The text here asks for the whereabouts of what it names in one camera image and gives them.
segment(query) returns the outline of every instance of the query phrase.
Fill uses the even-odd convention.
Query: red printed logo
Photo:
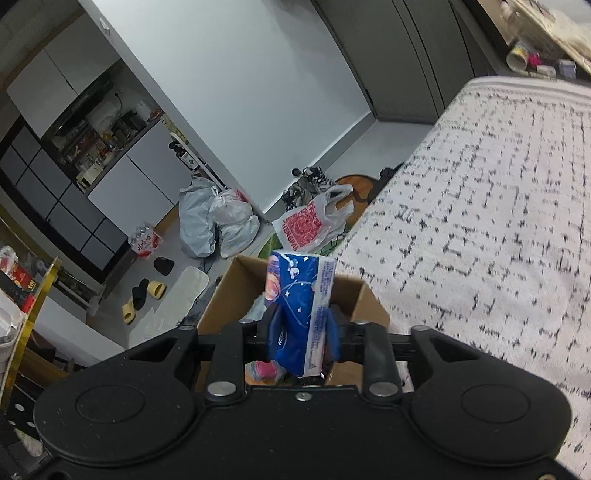
[[[316,238],[321,227],[322,222],[318,220],[314,203],[309,203],[305,208],[285,219],[282,230],[290,247],[297,250]]]

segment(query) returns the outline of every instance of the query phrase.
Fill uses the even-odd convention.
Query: white bedsheet
[[[473,80],[336,252],[337,271],[368,282],[392,332],[427,324],[561,388],[573,424],[558,460],[582,478],[590,145],[591,89]]]

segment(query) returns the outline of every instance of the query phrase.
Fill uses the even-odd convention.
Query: bed
[[[335,252],[337,271],[363,278],[388,310],[390,331],[428,325],[557,385],[573,410],[558,460],[582,478],[590,145],[591,89],[472,80]]]

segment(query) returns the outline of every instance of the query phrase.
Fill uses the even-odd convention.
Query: kitchen
[[[7,93],[24,122],[0,151],[2,186],[100,282],[127,237],[176,205],[192,172],[222,186],[86,14]]]

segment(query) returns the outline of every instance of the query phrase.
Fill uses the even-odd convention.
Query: black slipper
[[[148,284],[150,281],[144,278],[137,287],[131,289],[131,298],[134,304],[134,308],[139,310],[146,303],[146,296],[148,294]]]
[[[174,268],[174,261],[170,260],[169,258],[158,257],[156,260],[154,260],[154,268],[158,271],[158,273],[166,277],[172,272]]]

